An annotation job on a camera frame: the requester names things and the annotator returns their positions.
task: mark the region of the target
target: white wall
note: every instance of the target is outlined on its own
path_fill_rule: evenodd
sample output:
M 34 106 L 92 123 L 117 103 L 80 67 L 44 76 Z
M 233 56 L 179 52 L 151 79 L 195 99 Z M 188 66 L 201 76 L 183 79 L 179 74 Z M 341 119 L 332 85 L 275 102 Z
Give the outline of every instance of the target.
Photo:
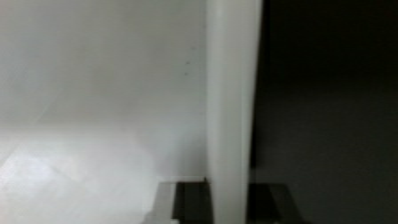
M 0 1 L 2 224 L 140 222 L 204 108 L 204 1 Z
M 245 224 L 258 0 L 208 1 L 208 165 L 215 224 Z

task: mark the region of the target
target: white panel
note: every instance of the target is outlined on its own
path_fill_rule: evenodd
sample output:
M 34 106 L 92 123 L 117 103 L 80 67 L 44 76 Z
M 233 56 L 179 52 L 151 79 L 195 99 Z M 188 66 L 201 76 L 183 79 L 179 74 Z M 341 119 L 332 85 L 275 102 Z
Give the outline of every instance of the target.
M 206 174 L 197 0 L 0 1 L 0 223 L 140 223 Z
M 208 1 L 208 163 L 215 224 L 245 223 L 258 0 Z

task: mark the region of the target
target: white surface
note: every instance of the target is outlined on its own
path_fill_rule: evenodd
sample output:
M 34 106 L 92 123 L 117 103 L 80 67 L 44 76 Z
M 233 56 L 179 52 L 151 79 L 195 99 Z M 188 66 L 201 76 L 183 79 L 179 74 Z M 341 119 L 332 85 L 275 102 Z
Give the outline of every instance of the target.
M 204 2 L 0 1 L 0 223 L 133 224 L 204 176 Z
M 176 198 L 176 183 L 162 182 L 158 185 L 153 211 L 146 216 L 144 224 L 171 223 L 172 221 L 172 209 Z
M 245 224 L 258 0 L 208 1 L 208 165 L 215 224 Z

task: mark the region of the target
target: vertical white pillar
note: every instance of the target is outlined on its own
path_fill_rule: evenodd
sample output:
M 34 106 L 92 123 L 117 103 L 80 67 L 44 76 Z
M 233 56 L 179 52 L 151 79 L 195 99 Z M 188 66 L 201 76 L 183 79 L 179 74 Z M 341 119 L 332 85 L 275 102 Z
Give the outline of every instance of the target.
M 215 224 L 245 224 L 259 18 L 259 0 L 208 0 L 208 165 Z

